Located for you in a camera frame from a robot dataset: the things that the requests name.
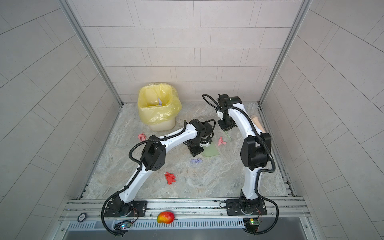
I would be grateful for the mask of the light green dustpan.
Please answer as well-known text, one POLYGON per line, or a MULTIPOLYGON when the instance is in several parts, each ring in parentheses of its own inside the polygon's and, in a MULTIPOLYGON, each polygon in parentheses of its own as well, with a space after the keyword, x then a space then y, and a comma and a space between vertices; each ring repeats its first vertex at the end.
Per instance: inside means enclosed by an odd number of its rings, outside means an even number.
POLYGON ((215 157, 220 154, 215 144, 203 146, 203 150, 202 155, 206 158, 215 157))

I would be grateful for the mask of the white bin yellow bag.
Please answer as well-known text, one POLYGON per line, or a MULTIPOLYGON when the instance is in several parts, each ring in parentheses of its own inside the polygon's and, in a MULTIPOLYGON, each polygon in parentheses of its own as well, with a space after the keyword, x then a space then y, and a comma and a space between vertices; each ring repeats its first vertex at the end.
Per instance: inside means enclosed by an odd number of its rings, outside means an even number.
POLYGON ((173 129, 181 109, 178 92, 169 84, 155 83, 139 90, 139 117, 142 123, 148 125, 153 131, 173 129))

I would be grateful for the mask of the green white hand brush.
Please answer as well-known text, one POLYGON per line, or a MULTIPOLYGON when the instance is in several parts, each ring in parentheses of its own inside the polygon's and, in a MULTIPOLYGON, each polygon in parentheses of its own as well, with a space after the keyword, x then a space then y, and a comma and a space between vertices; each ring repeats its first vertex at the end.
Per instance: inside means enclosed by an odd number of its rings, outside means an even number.
POLYGON ((224 132, 225 136, 226 136, 226 139, 228 142, 232 142, 232 137, 229 135, 228 132, 224 132))

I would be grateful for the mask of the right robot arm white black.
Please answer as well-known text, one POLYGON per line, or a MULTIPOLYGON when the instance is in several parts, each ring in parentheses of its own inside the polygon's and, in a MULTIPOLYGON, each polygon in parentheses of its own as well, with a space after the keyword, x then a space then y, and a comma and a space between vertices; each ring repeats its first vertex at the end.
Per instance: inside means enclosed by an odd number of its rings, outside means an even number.
POLYGON ((202 97, 216 110, 220 128, 226 132, 238 127, 244 139, 240 151, 241 161, 246 168, 244 186, 238 200, 225 201, 228 214, 238 210, 244 215, 257 215, 255 219, 246 220, 243 231, 251 235, 266 234, 275 227, 280 213, 278 205, 259 192, 262 173, 271 174, 276 170, 271 153, 272 138, 252 121, 239 97, 229 97, 227 94, 219 95, 216 100, 208 94, 202 94, 202 97), (276 215, 272 224, 260 231, 261 217, 267 214, 265 202, 273 204, 276 215))

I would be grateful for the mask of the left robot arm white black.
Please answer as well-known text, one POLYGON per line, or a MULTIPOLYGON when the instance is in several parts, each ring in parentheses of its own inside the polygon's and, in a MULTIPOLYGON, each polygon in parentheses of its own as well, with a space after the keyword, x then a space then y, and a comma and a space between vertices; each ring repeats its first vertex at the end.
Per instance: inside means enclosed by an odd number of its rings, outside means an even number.
POLYGON ((184 121, 183 128, 178 131, 163 137, 152 135, 149 139, 134 145, 129 151, 129 159, 138 164, 138 167, 124 187, 105 200, 101 210, 103 227, 115 237, 125 235, 128 230, 122 225, 127 223, 132 225, 140 216, 140 212, 133 205, 137 192, 154 171, 164 166, 166 154, 179 145, 187 146, 193 157, 203 153, 204 148, 212 143, 215 126, 214 119, 205 122, 197 119, 184 121), (130 212, 134 213, 132 221, 122 221, 113 229, 106 224, 106 214, 122 217, 129 215, 130 212))

